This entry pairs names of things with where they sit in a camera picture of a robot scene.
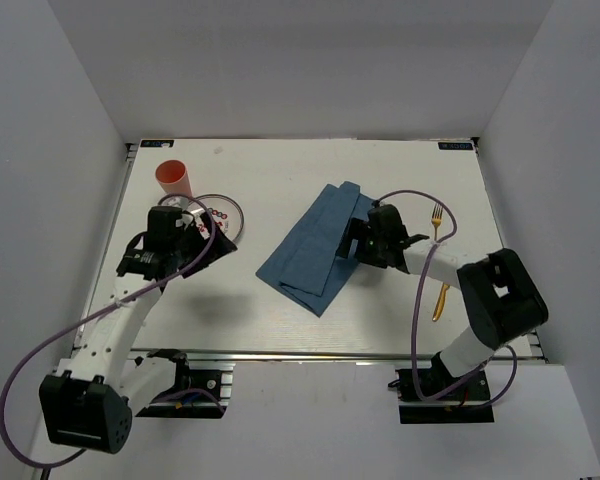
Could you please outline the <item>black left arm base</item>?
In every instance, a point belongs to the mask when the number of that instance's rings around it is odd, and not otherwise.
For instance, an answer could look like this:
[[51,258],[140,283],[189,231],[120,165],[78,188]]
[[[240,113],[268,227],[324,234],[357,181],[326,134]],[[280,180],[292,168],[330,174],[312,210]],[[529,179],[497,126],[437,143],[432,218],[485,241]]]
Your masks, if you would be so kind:
[[[175,365],[168,389],[139,411],[137,417],[221,419],[231,396],[233,366],[215,360],[191,360],[177,349],[149,351],[144,360],[163,359]],[[137,366],[144,363],[134,359]]]

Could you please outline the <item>blue cloth napkin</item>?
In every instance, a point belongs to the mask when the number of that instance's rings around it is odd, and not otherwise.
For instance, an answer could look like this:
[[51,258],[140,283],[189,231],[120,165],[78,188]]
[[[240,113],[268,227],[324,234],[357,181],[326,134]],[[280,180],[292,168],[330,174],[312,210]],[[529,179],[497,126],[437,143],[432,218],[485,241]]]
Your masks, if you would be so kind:
[[336,251],[349,220],[364,219],[371,203],[355,183],[326,185],[256,271],[256,277],[322,316],[359,265],[351,256],[338,257]]

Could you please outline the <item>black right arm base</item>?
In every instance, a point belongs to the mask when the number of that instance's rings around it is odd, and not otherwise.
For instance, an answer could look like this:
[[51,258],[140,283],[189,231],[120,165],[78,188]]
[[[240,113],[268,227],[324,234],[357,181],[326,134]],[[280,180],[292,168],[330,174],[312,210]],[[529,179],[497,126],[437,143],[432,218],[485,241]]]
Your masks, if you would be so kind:
[[486,374],[480,372],[460,387],[436,400],[421,400],[415,391],[410,369],[398,369],[387,385],[397,394],[403,425],[489,424],[495,421]]

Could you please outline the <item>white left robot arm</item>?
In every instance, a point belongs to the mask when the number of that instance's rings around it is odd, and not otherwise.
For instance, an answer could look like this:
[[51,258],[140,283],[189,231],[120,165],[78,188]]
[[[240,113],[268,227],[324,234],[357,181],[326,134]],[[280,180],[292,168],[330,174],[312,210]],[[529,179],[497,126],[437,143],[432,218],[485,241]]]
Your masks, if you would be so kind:
[[235,251],[205,209],[154,206],[146,229],[125,248],[116,268],[111,310],[97,315],[85,344],[64,370],[44,378],[39,398],[49,440],[115,454],[132,420],[154,400],[179,399],[191,387],[186,356],[153,350],[127,370],[135,339],[166,285]]

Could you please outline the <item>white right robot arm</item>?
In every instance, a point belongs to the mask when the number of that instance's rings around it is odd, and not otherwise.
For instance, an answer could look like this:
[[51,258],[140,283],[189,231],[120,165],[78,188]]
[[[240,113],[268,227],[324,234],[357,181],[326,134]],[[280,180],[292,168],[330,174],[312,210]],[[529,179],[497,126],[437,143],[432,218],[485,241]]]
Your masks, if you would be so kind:
[[463,250],[454,217],[433,240],[386,199],[332,185],[298,219],[253,229],[221,209],[194,213],[203,235],[236,247],[202,316],[215,350],[404,354],[403,395],[437,401],[548,319],[518,254]]

